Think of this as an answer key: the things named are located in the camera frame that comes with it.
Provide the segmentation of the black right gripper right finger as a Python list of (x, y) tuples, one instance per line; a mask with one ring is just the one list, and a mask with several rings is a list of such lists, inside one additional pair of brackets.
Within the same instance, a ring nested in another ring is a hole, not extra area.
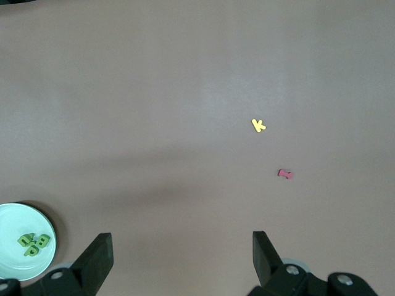
[(253, 232), (252, 259), (260, 285), (253, 288), (249, 295), (375, 296), (377, 294), (364, 279), (355, 274), (331, 273), (324, 281), (295, 263), (283, 263), (264, 231)]

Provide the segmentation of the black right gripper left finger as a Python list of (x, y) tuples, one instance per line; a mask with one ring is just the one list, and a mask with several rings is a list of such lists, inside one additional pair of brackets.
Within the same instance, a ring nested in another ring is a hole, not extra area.
[(1, 295), (96, 295), (114, 265), (111, 233), (100, 233), (68, 268), (57, 268), (26, 287), (1, 280)]

